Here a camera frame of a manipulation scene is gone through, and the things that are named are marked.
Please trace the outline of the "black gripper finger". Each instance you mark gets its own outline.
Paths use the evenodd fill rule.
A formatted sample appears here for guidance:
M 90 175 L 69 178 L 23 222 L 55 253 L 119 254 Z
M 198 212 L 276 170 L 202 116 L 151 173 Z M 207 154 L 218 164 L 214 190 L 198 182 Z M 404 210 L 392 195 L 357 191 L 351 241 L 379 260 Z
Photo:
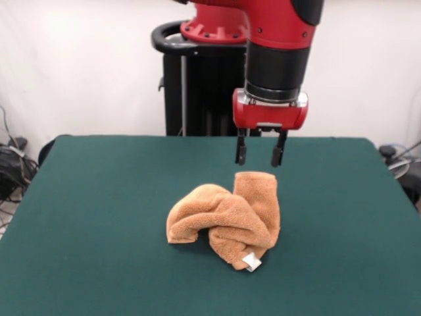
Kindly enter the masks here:
M 244 165 L 247 156 L 247 146 L 245 145 L 245 138 L 247 136 L 246 128 L 239 128 L 237 135 L 237 145 L 235 154 L 235 164 Z
M 287 140 L 287 131 L 281 128 L 275 129 L 275 131 L 278 133 L 278 140 L 272 152 L 271 165 L 273 167 L 278 167 L 282 164 L 284 147 Z

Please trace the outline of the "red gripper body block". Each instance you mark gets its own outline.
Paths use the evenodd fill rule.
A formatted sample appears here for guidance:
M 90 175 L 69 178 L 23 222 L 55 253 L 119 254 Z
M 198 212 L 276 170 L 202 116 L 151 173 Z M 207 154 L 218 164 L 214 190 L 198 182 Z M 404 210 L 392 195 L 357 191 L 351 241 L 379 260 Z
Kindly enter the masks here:
M 239 88 L 234 91 L 232 99 L 234 123 L 238 128 L 298 130 L 309 109 L 309 97 L 305 92 L 300 92 L 292 102 L 266 103 L 253 99 Z

